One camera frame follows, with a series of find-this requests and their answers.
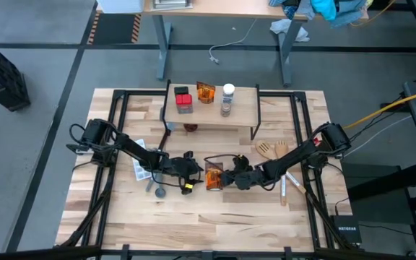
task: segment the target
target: white cap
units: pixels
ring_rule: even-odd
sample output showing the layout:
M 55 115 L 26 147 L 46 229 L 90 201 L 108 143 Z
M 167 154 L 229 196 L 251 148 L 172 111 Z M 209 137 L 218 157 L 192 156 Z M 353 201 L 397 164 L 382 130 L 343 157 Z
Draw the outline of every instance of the white cap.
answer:
M 235 90 L 235 87 L 231 83 L 225 84 L 224 87 L 222 88 L 222 91 L 224 91 L 224 93 L 227 95 L 234 93 L 234 90 Z

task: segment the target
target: brown object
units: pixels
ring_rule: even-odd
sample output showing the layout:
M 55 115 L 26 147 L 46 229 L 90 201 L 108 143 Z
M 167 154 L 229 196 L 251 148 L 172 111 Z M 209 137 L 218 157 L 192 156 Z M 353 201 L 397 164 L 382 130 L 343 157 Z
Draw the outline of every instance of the brown object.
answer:
M 190 124 L 190 123 L 184 124 L 184 129 L 189 133 L 197 130 L 198 128 L 199 128 L 199 125 L 196 125 L 196 124 Z
M 263 0 L 192 0 L 193 8 L 152 11 L 153 0 L 145 0 L 144 14 L 191 15 L 215 17 L 286 18 L 281 6 L 269 6 Z M 367 10 L 361 9 L 363 16 L 359 21 L 368 20 Z M 294 20 L 308 20 L 304 14 L 295 14 Z M 323 20 L 320 14 L 315 20 Z
M 180 114 L 176 108 L 174 87 L 187 86 L 188 93 L 194 97 L 194 112 Z M 254 87 L 235 87 L 235 104 L 228 117 L 221 116 L 222 87 L 214 93 L 214 102 L 205 105 L 195 100 L 198 95 L 196 85 L 171 84 L 168 90 L 165 120 L 167 122 L 182 124 L 214 124 L 223 126 L 254 126 L 258 125 L 258 98 Z
M 277 141 L 274 146 L 275 154 L 277 155 L 277 158 L 281 158 L 282 156 L 286 155 L 288 153 L 288 144 L 284 140 Z M 285 176 L 282 176 L 280 184 L 280 204 L 282 206 L 287 206 L 287 191 L 286 191 L 286 185 L 287 180 L 285 179 Z
M 207 183 L 207 190 L 219 191 L 222 190 L 220 174 L 223 171 L 222 162 L 205 163 L 205 182 Z
M 196 83 L 197 97 L 199 97 L 200 102 L 202 102 L 203 104 L 213 103 L 213 101 L 215 101 L 215 92 L 215 86 L 211 86 L 210 84 L 203 82 Z
M 87 118 L 107 120 L 114 89 L 96 89 Z M 322 91 L 306 91 L 307 104 L 313 129 L 330 121 Z M 143 138 L 146 147 L 158 147 L 165 132 L 160 121 L 163 96 L 132 95 L 126 113 L 123 132 L 133 140 Z M 118 123 L 118 114 L 114 123 Z M 286 140 L 290 150 L 296 148 L 295 129 L 290 115 L 290 99 L 286 97 L 261 97 L 262 126 L 258 139 L 274 144 Z M 298 114 L 303 118 L 300 105 Z M 164 151 L 170 157 L 180 157 L 186 151 L 194 151 L 196 161 L 204 167 L 203 158 L 222 153 L 245 155 L 250 164 L 256 165 L 264 158 L 250 141 L 250 129 L 232 126 L 199 125 L 194 133 L 187 134 L 182 126 L 168 137 Z M 90 156 L 77 158 L 77 164 L 90 160 Z M 232 159 L 219 158 L 224 169 L 233 169 Z M 339 161 L 330 163 L 340 166 Z M 312 252 L 313 241 L 309 225 L 306 198 L 296 188 L 287 190 L 287 206 L 277 203 L 279 189 L 264 191 L 254 186 L 240 191 L 235 185 L 224 187 L 221 192 L 207 191 L 204 183 L 194 186 L 194 192 L 181 195 L 176 187 L 165 187 L 166 197 L 158 199 L 145 192 L 146 181 L 136 181 L 132 159 L 120 152 L 115 171 L 113 192 L 110 195 L 103 249 L 121 250 L 129 244 L 133 250 L 198 251 L 207 248 L 214 251 L 275 251 L 283 252 L 284 246 L 293 252 Z M 86 216 L 91 191 L 96 176 L 96 165 L 77 168 L 71 177 L 56 243 L 60 244 L 72 234 Z M 301 167 L 294 165 L 289 171 L 303 182 Z M 102 185 L 108 169 L 104 170 Z M 345 179 L 337 169 L 325 167 L 322 183 L 329 214 L 334 215 L 336 202 L 347 198 Z M 177 178 L 165 176 L 165 182 L 177 184 Z M 350 215 L 348 201 L 338 204 L 341 215 Z M 92 222 L 90 244 L 94 244 L 98 230 L 98 217 Z M 326 246 L 322 221 L 316 222 L 320 244 Z
M 269 145 L 268 142 L 259 140 L 256 142 L 256 151 L 263 157 L 269 159 L 269 160 L 275 160 L 277 159 L 277 155 L 275 154 L 275 151 L 272 149 L 272 147 Z

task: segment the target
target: white cable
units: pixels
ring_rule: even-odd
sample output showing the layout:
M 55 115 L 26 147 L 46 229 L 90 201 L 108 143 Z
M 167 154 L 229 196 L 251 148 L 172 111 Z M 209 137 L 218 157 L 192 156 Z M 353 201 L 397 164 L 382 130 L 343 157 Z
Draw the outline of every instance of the white cable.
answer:
M 406 120 L 406 119 L 408 119 L 408 118 L 411 118 L 412 116 L 408 116 L 408 117 L 406 117 L 406 118 L 403 118 L 403 119 L 401 119 L 401 120 L 399 120 L 399 121 L 396 121 L 396 122 L 394 122 L 394 123 L 392 123 L 392 124 L 390 124 L 389 126 L 387 126 L 387 127 L 385 127 L 385 128 L 383 128 L 382 130 L 380 130 L 378 133 L 376 133 L 376 134 L 374 134 L 369 140 L 367 140 L 367 141 L 365 141 L 365 143 L 363 143 L 363 144 L 361 144 L 359 147 L 357 147 L 357 148 L 355 148 L 353 151 L 351 151 L 351 152 L 348 152 L 346 155 L 344 155 L 344 157 L 348 157 L 350 154 L 352 154 L 353 152 L 355 152 L 355 151 L 357 151 L 357 150 L 359 150 L 360 148 L 362 148 L 364 145 L 366 145 L 367 143 L 369 143 L 370 141 L 372 141 L 372 139 L 373 138 L 375 138 L 376 136 L 378 136 L 379 134 L 381 134 L 381 132 L 383 132 L 383 131 L 385 131 L 385 130 L 387 130 L 388 128 L 390 128 L 391 126 L 394 126 L 394 125 L 396 125 L 396 124 L 398 124 L 398 123 L 401 123 L 402 121 L 404 121 L 404 120 Z
M 257 18 L 255 18 L 255 19 L 254 19 L 253 23 L 251 23 L 250 29 L 248 29 L 248 32 L 246 32 L 246 35 L 245 35 L 245 37 L 243 37 L 243 38 L 242 38 L 242 40 L 238 40 L 238 41 L 233 42 L 233 43 L 226 43 L 226 44 L 221 44 L 221 45 L 214 45 L 214 46 L 212 46 L 212 47 L 209 49 L 209 51 L 208 51 L 208 53 L 209 53 L 209 59 L 210 59 L 211 61 L 214 61 L 216 64 L 219 64 L 219 63 L 220 63 L 220 60 L 218 60 L 217 58 L 215 58 L 215 57 L 211 54 L 211 51 L 212 51 L 214 48 L 220 48 L 220 47 L 230 46 L 230 45 L 232 45 L 232 44 L 242 43 L 242 42 L 243 42 L 243 41 L 244 41 L 244 40 L 248 37 L 248 35 L 250 34 L 250 31 L 251 31 L 251 29 L 253 28 L 253 25 L 256 23 L 256 21 L 257 21 Z

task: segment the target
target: yellow cable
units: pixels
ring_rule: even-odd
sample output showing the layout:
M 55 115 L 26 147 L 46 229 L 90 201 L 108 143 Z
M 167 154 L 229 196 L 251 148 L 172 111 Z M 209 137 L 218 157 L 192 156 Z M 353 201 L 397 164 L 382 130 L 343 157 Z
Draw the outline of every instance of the yellow cable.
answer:
M 394 2 L 395 2 L 396 0 L 392 0 L 383 10 L 381 10 L 381 12 L 379 12 L 378 14 L 376 14 L 376 16 L 374 16 L 374 17 L 372 17 L 372 18 L 370 18 L 367 22 L 362 22 L 362 23 L 360 23 L 360 24 L 353 24 L 352 22 L 351 22 L 351 25 L 353 26 L 353 27 L 359 27 L 359 26 L 365 26 L 365 25 L 367 25 L 369 22 L 372 22 L 375 18 L 377 18 L 380 14 L 383 14 L 391 5 L 393 5 L 394 4 Z
M 353 126 L 357 126 L 358 124 L 360 124 L 360 123 L 362 123 L 362 122 L 364 122 L 364 121 L 367 121 L 368 119 L 370 119 L 370 118 L 372 118 L 372 117 L 374 117 L 374 116 L 378 115 L 379 113 L 383 113 L 384 111 L 387 111 L 388 109 L 390 109 L 390 108 L 392 108 L 392 107 L 394 107 L 394 106 L 396 106 L 396 105 L 398 105 L 398 104 L 405 103 L 405 102 L 407 102 L 407 101 L 409 101 L 409 100 L 412 100 L 412 99 L 414 99 L 414 98 L 416 98 L 416 95 L 412 95 L 412 96 L 406 97 L 406 98 L 404 98 L 404 99 L 401 99 L 401 100 L 399 100 L 399 101 L 396 101 L 396 102 L 394 102 L 394 103 L 391 103 L 391 104 L 387 105 L 386 107 L 384 107 L 384 108 L 382 108 L 382 109 L 380 109 L 380 110 L 378 110 L 378 111 L 375 111 L 375 112 L 373 112 L 372 114 L 370 114 L 370 115 L 366 116 L 365 118 L 362 118 L 362 119 L 360 119 L 359 121 L 356 121 L 356 122 L 354 122 L 354 123 L 351 123 L 349 126 L 345 126 L 344 128 L 345 128 L 345 129 L 348 129 L 348 128 L 351 128 L 351 127 L 353 127 Z

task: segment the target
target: wooden table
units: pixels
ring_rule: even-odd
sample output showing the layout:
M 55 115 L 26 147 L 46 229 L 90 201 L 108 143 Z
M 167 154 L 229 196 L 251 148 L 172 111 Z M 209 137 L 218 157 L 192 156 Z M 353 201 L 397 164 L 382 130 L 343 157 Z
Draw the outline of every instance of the wooden table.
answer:
M 178 9 L 169 11 L 152 11 L 153 0 L 145 0 L 144 11 L 142 14 L 152 15 L 157 41 L 160 47 L 158 58 L 157 78 L 165 78 L 166 58 L 168 56 L 168 45 L 170 42 L 171 24 L 163 22 L 163 15 L 186 15 L 186 16 L 212 16 L 212 17 L 248 17 L 248 18 L 286 18 L 282 7 L 272 7 L 267 0 L 191 0 L 193 8 Z M 307 22 L 304 14 L 295 14 L 293 21 L 288 29 L 288 33 L 280 33 L 279 52 L 282 83 L 284 87 L 289 87 L 291 80 L 291 66 L 288 56 L 290 55 L 293 43 L 304 22 Z M 360 22 L 368 20 L 368 13 L 363 10 L 363 17 Z
M 95 90 L 88 120 L 107 119 L 112 94 L 112 89 Z M 307 91 L 306 95 L 314 129 L 329 121 L 329 113 L 322 91 Z M 131 96 L 123 132 L 134 140 L 143 138 L 148 149 L 158 147 L 165 132 L 163 122 L 159 121 L 163 102 L 163 96 Z M 272 144 L 284 139 L 290 149 L 297 146 L 289 98 L 261 97 L 261 118 L 256 139 Z M 223 153 L 243 154 L 252 165 L 264 161 L 246 128 L 199 125 L 195 132 L 187 133 L 182 125 L 175 126 L 164 149 L 171 157 L 192 150 L 203 168 L 204 157 Z M 79 156 L 77 164 L 89 159 L 86 155 Z M 340 166 L 339 161 L 330 161 Z M 230 158 L 218 162 L 223 162 L 225 169 L 233 166 Z M 57 243 L 64 242 L 87 214 L 96 168 L 86 165 L 74 171 Z M 303 181 L 299 165 L 291 167 L 290 172 Z M 175 183 L 176 180 L 165 176 L 164 181 Z M 338 170 L 325 167 L 322 181 L 329 214 L 332 214 L 335 203 L 347 198 L 345 180 Z M 204 184 L 196 184 L 194 192 L 187 196 L 181 195 L 179 188 L 166 186 L 164 199 L 154 195 L 155 187 L 145 192 L 146 185 L 147 181 L 136 181 L 131 158 L 120 152 L 103 248 L 121 249 L 123 244 L 129 244 L 131 249 L 149 251 L 283 251 L 284 246 L 290 246 L 296 252 L 313 251 L 305 198 L 290 183 L 287 183 L 286 207 L 280 205 L 280 185 L 267 192 L 257 186 L 248 191 L 240 191 L 235 186 L 207 191 Z M 339 203 L 338 207 L 340 214 L 352 214 L 348 201 Z M 323 224 L 317 213 L 316 216 L 320 243 L 325 246 Z M 97 226 L 96 220 L 92 238 Z

